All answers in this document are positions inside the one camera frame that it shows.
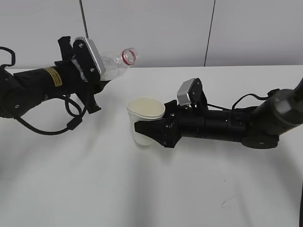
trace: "white wall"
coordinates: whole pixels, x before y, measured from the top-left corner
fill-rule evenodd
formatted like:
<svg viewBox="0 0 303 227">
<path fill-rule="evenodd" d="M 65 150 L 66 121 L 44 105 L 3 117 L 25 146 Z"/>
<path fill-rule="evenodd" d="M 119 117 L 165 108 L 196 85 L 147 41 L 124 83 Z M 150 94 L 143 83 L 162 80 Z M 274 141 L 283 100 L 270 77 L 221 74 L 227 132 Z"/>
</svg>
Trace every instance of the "white wall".
<svg viewBox="0 0 303 227">
<path fill-rule="evenodd" d="M 303 64 L 302 0 L 217 0 L 207 66 Z"/>
<path fill-rule="evenodd" d="M 136 47 L 137 67 L 202 66 L 214 0 L 83 0 L 100 52 Z M 303 64 L 302 0 L 216 0 L 207 66 Z M 84 35 L 78 0 L 2 0 L 0 46 L 15 68 L 61 59 L 57 40 Z M 0 64 L 10 61 L 0 51 Z"/>
<path fill-rule="evenodd" d="M 40 68 L 61 59 L 57 40 L 84 35 L 78 1 L 1 0 L 0 46 L 16 52 L 15 68 Z M 0 51 L 0 64 L 10 56 Z"/>
<path fill-rule="evenodd" d="M 137 67 L 202 66 L 213 0 L 83 0 L 100 52 L 135 47 Z"/>
</svg>

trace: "black cable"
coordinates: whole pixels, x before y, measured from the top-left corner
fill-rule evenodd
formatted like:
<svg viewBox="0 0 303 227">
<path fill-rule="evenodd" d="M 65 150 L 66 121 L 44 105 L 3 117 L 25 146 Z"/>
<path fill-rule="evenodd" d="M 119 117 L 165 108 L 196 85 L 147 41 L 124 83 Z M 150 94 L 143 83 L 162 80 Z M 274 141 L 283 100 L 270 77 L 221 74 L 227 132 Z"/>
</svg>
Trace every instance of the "black cable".
<svg viewBox="0 0 303 227">
<path fill-rule="evenodd" d="M 90 89 L 89 89 L 89 84 L 87 84 L 87 101 L 86 101 L 86 104 L 83 108 L 83 110 L 81 111 L 81 108 L 80 106 L 75 102 L 73 101 L 72 99 L 68 98 L 68 97 L 65 97 L 65 96 L 53 96 L 52 98 L 58 98 L 58 99 L 61 99 L 61 100 L 64 100 L 65 102 L 68 102 L 69 104 L 72 104 L 78 111 L 79 111 L 79 115 L 77 115 L 76 117 L 74 117 L 68 124 L 67 124 L 67 127 L 65 129 L 62 129 L 60 131 L 43 131 L 43 130 L 40 130 L 40 129 L 37 129 L 35 128 L 34 126 L 32 126 L 31 124 L 29 124 L 28 122 L 26 122 L 25 120 L 23 120 L 20 116 L 18 116 L 14 111 L 10 110 L 6 105 L 5 103 L 2 103 L 2 107 L 4 107 L 4 109 L 10 113 L 14 119 L 16 119 L 20 124 L 22 124 L 23 126 L 25 126 L 26 128 L 30 129 L 31 131 L 35 132 L 35 133 L 38 133 L 38 134 L 41 134 L 41 135 L 46 135 L 46 136 L 54 136 L 54 135 L 60 135 L 62 133 L 65 133 L 67 132 L 68 130 L 72 130 L 74 129 L 75 127 L 77 127 L 81 122 L 82 122 L 82 117 L 84 116 L 84 114 L 86 113 L 87 111 L 87 108 L 88 108 L 88 104 L 89 104 L 89 96 L 90 96 Z M 79 120 L 79 123 L 76 123 L 76 125 L 71 128 L 69 127 L 68 125 L 73 122 L 73 121 L 77 121 Z"/>
<path fill-rule="evenodd" d="M 77 105 L 73 105 L 73 106 L 77 108 L 79 114 L 74 114 L 74 113 L 71 111 L 71 109 L 70 109 L 70 103 L 69 103 L 67 100 L 65 100 L 64 104 L 65 104 L 65 109 L 66 109 L 67 113 L 68 113 L 70 116 L 72 116 L 72 117 L 77 117 L 77 116 L 79 116 L 79 115 L 82 113 L 81 107 L 80 107 L 78 104 L 77 104 Z"/>
<path fill-rule="evenodd" d="M 247 95 L 244 95 L 244 96 L 242 96 L 237 102 L 235 102 L 234 105 L 232 105 L 232 111 L 234 111 L 236 105 L 237 105 L 242 99 L 244 99 L 244 98 L 247 97 L 247 96 L 253 96 L 253 97 L 255 97 L 257 100 L 261 100 L 261 101 L 265 101 L 265 100 L 267 100 L 267 99 L 269 98 L 269 97 L 259 97 L 259 96 L 257 96 L 256 94 L 247 94 Z"/>
<path fill-rule="evenodd" d="M 4 47 L 4 46 L 0 46 L 0 50 L 7 51 L 11 55 L 11 63 L 10 64 L 3 64 L 3 65 L 1 65 L 1 68 L 5 69 L 5 67 L 7 67 L 7 66 L 14 66 L 16 64 L 16 54 L 15 54 L 15 52 L 13 50 L 7 48 L 7 47 Z"/>
<path fill-rule="evenodd" d="M 303 227 L 303 188 L 302 188 L 301 203 L 300 203 L 299 227 Z"/>
<path fill-rule="evenodd" d="M 224 108 L 224 107 L 220 107 L 220 106 L 217 106 L 217 105 L 213 105 L 213 104 L 207 104 L 207 105 L 210 106 L 210 107 L 213 107 L 213 108 L 220 109 L 220 110 L 226 110 L 226 111 L 230 110 L 230 109 L 227 109 L 227 108 Z"/>
<path fill-rule="evenodd" d="M 258 106 L 249 106 L 249 107 L 245 107 L 245 108 L 237 108 L 237 109 L 234 109 L 234 111 L 251 112 L 257 108 L 258 108 Z"/>
<path fill-rule="evenodd" d="M 298 86 L 294 89 L 294 100 L 296 102 L 303 99 L 303 79 L 300 81 Z"/>
</svg>

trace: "cup rim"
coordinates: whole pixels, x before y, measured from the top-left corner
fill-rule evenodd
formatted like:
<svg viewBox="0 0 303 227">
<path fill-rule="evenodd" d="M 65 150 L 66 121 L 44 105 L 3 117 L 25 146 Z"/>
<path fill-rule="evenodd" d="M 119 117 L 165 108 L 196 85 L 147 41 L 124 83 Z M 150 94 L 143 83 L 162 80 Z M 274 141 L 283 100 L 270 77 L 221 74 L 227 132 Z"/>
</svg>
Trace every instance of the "cup rim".
<svg viewBox="0 0 303 227">
<path fill-rule="evenodd" d="M 138 114 L 138 113 L 135 113 L 135 112 L 131 111 L 131 110 L 129 109 L 129 104 L 130 104 L 132 101 L 134 101 L 134 100 L 136 100 L 136 99 L 138 99 L 138 98 L 153 99 L 153 100 L 155 100 L 155 101 L 161 103 L 161 104 L 163 105 L 163 107 L 164 107 L 163 112 L 162 112 L 160 115 L 157 115 L 157 116 L 145 116 L 145 115 L 141 115 L 141 114 Z M 127 103 L 126 109 L 127 109 L 127 111 L 128 111 L 129 113 L 131 113 L 131 114 L 133 114 L 133 115 L 136 115 L 136 116 L 138 116 L 138 117 L 144 118 L 144 119 L 157 119 L 157 118 L 162 117 L 162 116 L 165 114 L 165 105 L 164 105 L 162 102 L 160 102 L 159 100 L 157 100 L 157 99 L 155 99 L 155 98 L 152 98 L 152 97 L 147 97 L 147 96 L 140 96 L 140 97 L 133 98 L 132 100 L 130 100 L 130 101 Z"/>
</svg>

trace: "yellow warning label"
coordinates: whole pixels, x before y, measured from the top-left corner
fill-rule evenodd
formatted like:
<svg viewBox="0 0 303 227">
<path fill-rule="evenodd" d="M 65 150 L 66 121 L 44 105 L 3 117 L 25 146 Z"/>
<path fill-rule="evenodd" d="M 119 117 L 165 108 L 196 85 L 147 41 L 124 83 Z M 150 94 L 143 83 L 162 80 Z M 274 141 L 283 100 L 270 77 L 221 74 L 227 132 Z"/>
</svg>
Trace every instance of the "yellow warning label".
<svg viewBox="0 0 303 227">
<path fill-rule="evenodd" d="M 60 86 L 63 85 L 62 79 L 61 79 L 60 75 L 58 74 L 58 72 L 56 70 L 54 70 L 53 68 L 46 68 L 45 70 L 53 78 L 53 82 L 55 83 L 55 87 L 60 87 Z"/>
</svg>

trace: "cable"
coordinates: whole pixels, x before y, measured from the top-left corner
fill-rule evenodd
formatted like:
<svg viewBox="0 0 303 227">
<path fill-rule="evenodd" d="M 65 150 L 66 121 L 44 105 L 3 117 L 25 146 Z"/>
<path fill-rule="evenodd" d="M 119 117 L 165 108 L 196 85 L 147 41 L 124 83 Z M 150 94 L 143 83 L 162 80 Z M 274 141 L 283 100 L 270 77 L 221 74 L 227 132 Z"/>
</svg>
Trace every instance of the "cable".
<svg viewBox="0 0 303 227">
<path fill-rule="evenodd" d="M 58 98 L 61 100 L 64 100 L 65 102 L 68 102 L 69 104 L 72 104 L 78 111 L 79 111 L 79 115 L 76 115 L 76 117 L 74 117 L 68 124 L 67 127 L 65 129 L 62 129 L 60 131 L 43 131 L 40 129 L 35 128 L 34 126 L 32 126 L 31 124 L 29 124 L 28 122 L 26 122 L 25 120 L 23 120 L 20 116 L 18 116 L 14 111 L 10 110 L 5 103 L 2 103 L 2 106 L 4 107 L 4 109 L 10 113 L 14 119 L 16 119 L 20 124 L 22 124 L 23 126 L 25 126 L 26 128 L 30 129 L 31 131 L 41 134 L 41 135 L 46 135 L 46 136 L 54 136 L 54 135 L 60 135 L 62 133 L 67 132 L 68 130 L 73 130 L 75 129 L 81 122 L 82 122 L 82 117 L 84 116 L 84 114 L 87 111 L 88 108 L 88 104 L 89 104 L 89 96 L 90 96 L 90 89 L 89 89 L 89 84 L 87 84 L 87 100 L 86 100 L 86 104 L 83 108 L 83 110 L 81 111 L 80 106 L 73 101 L 72 99 L 65 97 L 65 96 L 53 96 L 52 98 Z"/>
<path fill-rule="evenodd" d="M 303 99 L 303 79 L 298 86 L 294 89 L 294 101 L 298 102 Z"/>
<path fill-rule="evenodd" d="M 227 108 L 224 108 L 224 107 L 220 107 L 220 106 L 217 106 L 217 105 L 212 105 L 212 104 L 207 104 L 207 105 L 210 106 L 210 107 L 213 107 L 213 108 L 220 109 L 220 110 L 226 110 L 226 111 L 230 110 L 230 109 L 227 109 Z"/>
<path fill-rule="evenodd" d="M 257 96 L 256 94 L 247 94 L 247 95 L 245 95 L 245 96 L 242 96 L 237 102 L 235 102 L 234 105 L 232 105 L 232 111 L 234 111 L 236 105 L 237 105 L 242 99 L 244 99 L 244 98 L 247 97 L 247 96 L 253 96 L 253 97 L 255 97 L 257 100 L 261 100 L 261 101 L 265 101 L 265 100 L 267 100 L 267 99 L 269 98 L 269 97 L 259 97 L 259 96 Z"/>
<path fill-rule="evenodd" d="M 299 216 L 299 227 L 303 226 L 303 188 L 301 194 L 301 203 L 300 203 L 300 216 Z"/>
<path fill-rule="evenodd" d="M 72 116 L 72 117 L 77 117 L 77 116 L 79 116 L 79 115 L 82 113 L 81 107 L 80 107 L 78 104 L 73 105 L 73 106 L 77 108 L 79 114 L 74 114 L 74 113 L 71 111 L 71 109 L 70 109 L 70 103 L 69 103 L 67 100 L 65 100 L 64 104 L 65 104 L 65 109 L 66 109 L 67 113 L 68 113 L 70 116 Z"/>
<path fill-rule="evenodd" d="M 7 48 L 7 47 L 4 47 L 4 46 L 0 46 L 0 50 L 7 51 L 11 55 L 11 63 L 10 64 L 3 64 L 3 65 L 0 66 L 0 68 L 4 69 L 7 66 L 14 66 L 16 64 L 16 54 L 15 54 L 15 52 L 13 50 Z"/>
</svg>

